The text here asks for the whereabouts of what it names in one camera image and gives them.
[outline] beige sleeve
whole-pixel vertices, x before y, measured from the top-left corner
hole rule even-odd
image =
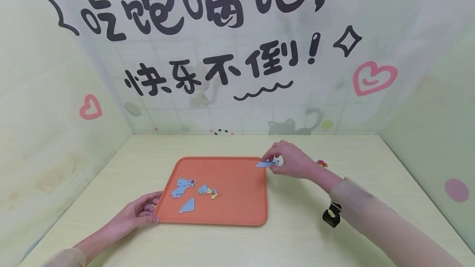
[[[85,267],[86,256],[77,248],[63,249],[41,267]]]
[[[378,246],[398,267],[458,267],[452,255],[351,179],[334,187],[341,216]]]

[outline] plastic tray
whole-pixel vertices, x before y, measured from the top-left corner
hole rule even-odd
[[[155,215],[161,223],[260,226],[268,218],[266,169],[257,168],[255,157],[185,157],[181,158],[167,182]],[[196,180],[180,198],[173,198],[180,178]],[[219,196],[200,195],[207,185]],[[179,213],[181,207],[195,198],[195,210]]]

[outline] person's left hand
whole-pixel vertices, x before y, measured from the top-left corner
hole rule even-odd
[[[103,227],[108,233],[108,238],[118,241],[140,226],[159,223],[159,218],[153,215],[153,211],[162,193],[160,191],[143,195],[127,204]]]

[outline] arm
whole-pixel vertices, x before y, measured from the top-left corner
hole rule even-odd
[[[100,230],[76,244],[74,248],[60,251],[42,267],[85,267],[102,251],[134,229],[158,223],[153,211],[160,196],[162,192],[150,193],[129,203]]]
[[[295,145],[281,140],[262,157],[281,156],[273,173],[311,180],[341,205],[341,216],[378,246],[399,267],[461,267],[452,255],[413,224],[350,179],[342,179],[317,165]]]

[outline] tabletop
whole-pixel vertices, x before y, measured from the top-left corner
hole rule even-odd
[[[464,266],[475,256],[379,136],[132,136],[22,262],[37,267],[107,223],[128,202],[162,189],[187,156],[261,157],[285,139],[349,176],[409,220]],[[321,216],[328,195],[307,180],[267,171],[269,217],[261,227],[159,224],[133,232],[91,267],[394,266],[342,221]]]

